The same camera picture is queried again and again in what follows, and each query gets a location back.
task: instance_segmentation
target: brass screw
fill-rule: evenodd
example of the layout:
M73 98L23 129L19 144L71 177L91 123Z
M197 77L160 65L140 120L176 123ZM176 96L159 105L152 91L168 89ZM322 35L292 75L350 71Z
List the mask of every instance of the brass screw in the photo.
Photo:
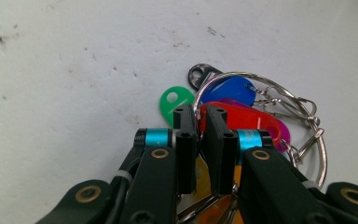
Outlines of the brass screw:
M341 189L341 195L351 203L355 203L358 205L358 190L357 189L350 189L350 188L343 188Z
M262 151L262 150L253 151L252 155L261 161L267 161L267 160L269 160L269 158L271 158L267 152Z
M156 158L156 159L163 159L166 158L170 152L167 149L163 149L163 148L158 148L152 151L152 157Z
M86 186L76 193L76 200L79 203L90 203L101 194L101 188L96 185Z

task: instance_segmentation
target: white surface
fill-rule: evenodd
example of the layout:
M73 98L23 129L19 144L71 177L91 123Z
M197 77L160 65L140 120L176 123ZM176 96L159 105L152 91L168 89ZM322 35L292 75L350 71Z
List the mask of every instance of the white surface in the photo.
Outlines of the white surface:
M326 184L358 184L358 1L0 1L0 36L0 223L109 181L196 63L315 101Z

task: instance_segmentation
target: green key tag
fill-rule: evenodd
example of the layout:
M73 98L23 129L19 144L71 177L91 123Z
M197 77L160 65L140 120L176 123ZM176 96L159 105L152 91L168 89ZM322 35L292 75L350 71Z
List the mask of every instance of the green key tag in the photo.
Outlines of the green key tag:
M159 98L159 111L173 128L173 110L179 105L192 105L194 94L185 87L170 87Z

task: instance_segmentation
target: key ring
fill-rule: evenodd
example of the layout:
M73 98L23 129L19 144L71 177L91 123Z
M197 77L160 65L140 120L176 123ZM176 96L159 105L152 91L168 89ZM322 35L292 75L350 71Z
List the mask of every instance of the key ring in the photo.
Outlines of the key ring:
M246 72L213 74L212 77L206 77L204 79L199 91L196 94L193 104L196 120L200 120L199 107L201 105L200 99L202 94L216 83L220 83L230 77L245 77L247 79L255 80L267 85L264 91L256 87L246 87L252 91L255 91L259 96L264 97L264 99L255 101L256 106L262 106L265 112L270 113L277 118L293 119L303 122L314 131L313 136L308 141L306 141L306 143L300 149L297 149L296 147L289 145L284 141L282 141L282 144L287 148L286 152L290 162L298 169L298 165L306 157L308 152L310 152L311 147L317 143L319 148L319 171L315 183L316 187L321 189L327 173L327 153L323 139L324 129L319 128L320 120L315 116L316 104L314 102L305 98L295 97L290 91L278 83L256 74ZM283 98L272 97L272 95L269 94L269 91L271 90L275 90ZM303 103L310 103L312 110L309 112ZM275 105L281 105L282 108L288 112L288 114L270 112L267 110L267 108Z

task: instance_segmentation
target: white table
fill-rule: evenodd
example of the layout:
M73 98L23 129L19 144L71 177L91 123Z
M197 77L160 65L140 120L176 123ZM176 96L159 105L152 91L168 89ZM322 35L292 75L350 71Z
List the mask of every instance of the white table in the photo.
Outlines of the white table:
M196 63L316 102L326 186L358 184L358 1L0 1L0 223L110 181Z

